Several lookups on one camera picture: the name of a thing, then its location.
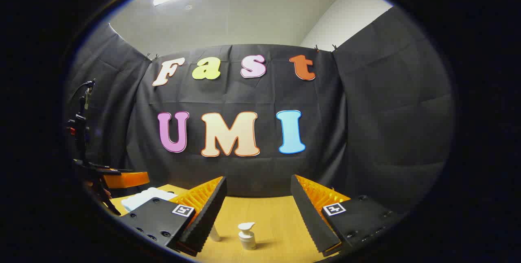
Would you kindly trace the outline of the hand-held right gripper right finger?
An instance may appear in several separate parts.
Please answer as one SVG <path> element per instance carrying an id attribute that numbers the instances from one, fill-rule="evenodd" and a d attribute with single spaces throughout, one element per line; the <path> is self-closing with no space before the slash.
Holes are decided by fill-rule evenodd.
<path id="1" fill-rule="evenodd" d="M 370 196 L 348 197 L 299 175 L 291 177 L 291 194 L 324 257 L 358 251 L 403 218 Z"/>

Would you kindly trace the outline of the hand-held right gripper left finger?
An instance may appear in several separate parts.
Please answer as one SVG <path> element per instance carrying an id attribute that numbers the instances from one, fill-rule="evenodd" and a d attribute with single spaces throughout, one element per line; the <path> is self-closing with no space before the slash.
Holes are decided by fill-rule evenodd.
<path id="1" fill-rule="evenodd" d="M 121 222 L 154 243 L 197 256 L 227 195 L 226 177 L 214 178 L 171 199 L 151 197 Z"/>

